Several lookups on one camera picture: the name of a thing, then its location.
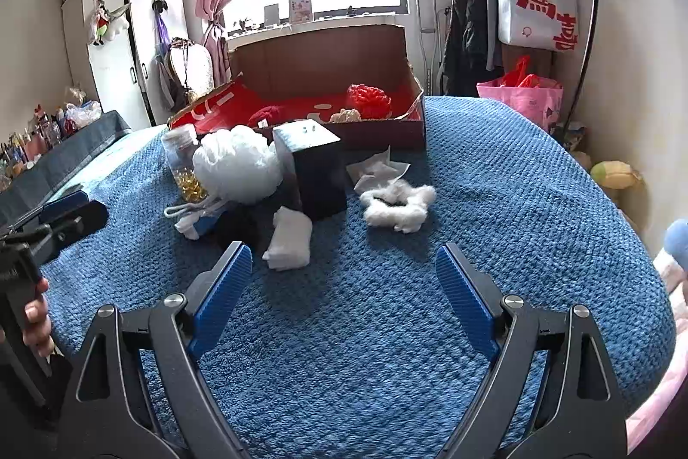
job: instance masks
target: white wardrobe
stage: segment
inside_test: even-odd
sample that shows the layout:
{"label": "white wardrobe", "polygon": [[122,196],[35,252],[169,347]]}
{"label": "white wardrobe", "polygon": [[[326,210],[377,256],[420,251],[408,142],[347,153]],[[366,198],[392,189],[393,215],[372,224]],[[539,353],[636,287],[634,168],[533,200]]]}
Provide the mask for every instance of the white wardrobe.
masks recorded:
{"label": "white wardrobe", "polygon": [[[71,78],[89,99],[97,99],[104,112],[116,110],[133,130],[162,125],[172,115],[156,62],[155,0],[103,0],[113,11],[132,3],[126,13],[131,27],[102,46],[87,44],[87,24],[93,0],[66,0],[62,6],[64,39]],[[188,39],[182,0],[164,0],[163,21],[169,37]]]}

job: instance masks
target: crutch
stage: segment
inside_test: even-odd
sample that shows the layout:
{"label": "crutch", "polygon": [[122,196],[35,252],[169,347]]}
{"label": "crutch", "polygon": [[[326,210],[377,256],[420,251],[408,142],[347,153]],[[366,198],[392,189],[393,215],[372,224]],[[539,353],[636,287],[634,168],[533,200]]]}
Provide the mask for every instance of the crutch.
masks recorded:
{"label": "crutch", "polygon": [[[415,0],[415,14],[418,18],[418,44],[421,46],[421,54],[423,56],[423,70],[425,73],[425,94],[430,96],[434,94],[435,83],[433,73],[435,71],[435,63],[439,55],[439,65],[442,65],[442,45],[441,38],[439,37],[439,16],[437,14],[437,0],[432,0],[433,3],[433,22],[434,27],[424,28],[422,24],[421,16],[421,0]],[[435,36],[435,42],[433,44],[432,50],[432,63],[428,67],[428,57],[425,53],[425,46],[423,45],[423,35],[433,34]]]}

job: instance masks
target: windowsill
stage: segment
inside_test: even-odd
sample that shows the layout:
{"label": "windowsill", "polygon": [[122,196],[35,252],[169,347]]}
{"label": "windowsill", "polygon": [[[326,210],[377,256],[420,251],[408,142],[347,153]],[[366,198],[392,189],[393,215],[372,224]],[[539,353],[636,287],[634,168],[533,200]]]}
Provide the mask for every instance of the windowsill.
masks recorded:
{"label": "windowsill", "polygon": [[333,18],[321,18],[320,20],[307,22],[306,24],[284,24],[263,30],[253,30],[251,32],[245,32],[245,34],[230,37],[227,40],[227,51],[232,51],[242,45],[268,40],[271,37],[279,37],[281,35],[300,34],[301,32],[322,30],[324,28],[365,26],[370,24],[396,24],[396,14],[383,13],[364,14],[360,16],[335,16]]}

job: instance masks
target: white shopping bag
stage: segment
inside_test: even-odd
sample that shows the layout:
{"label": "white shopping bag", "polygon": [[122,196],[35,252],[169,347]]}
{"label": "white shopping bag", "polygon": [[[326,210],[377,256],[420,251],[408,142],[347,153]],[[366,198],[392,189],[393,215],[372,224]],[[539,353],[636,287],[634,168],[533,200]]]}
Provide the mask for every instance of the white shopping bag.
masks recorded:
{"label": "white shopping bag", "polygon": [[576,0],[499,0],[500,42],[572,51],[578,42]]}

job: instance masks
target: person's hand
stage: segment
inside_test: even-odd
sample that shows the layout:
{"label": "person's hand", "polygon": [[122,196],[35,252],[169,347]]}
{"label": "person's hand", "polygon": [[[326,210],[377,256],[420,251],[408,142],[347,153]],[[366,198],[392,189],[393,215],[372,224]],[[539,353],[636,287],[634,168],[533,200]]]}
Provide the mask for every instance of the person's hand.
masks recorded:
{"label": "person's hand", "polygon": [[24,308],[29,327],[22,332],[24,344],[35,346],[43,358],[52,354],[55,349],[55,343],[50,336],[52,323],[47,315],[47,300],[43,296],[47,289],[47,279],[43,278],[36,285],[36,299],[26,304]]}

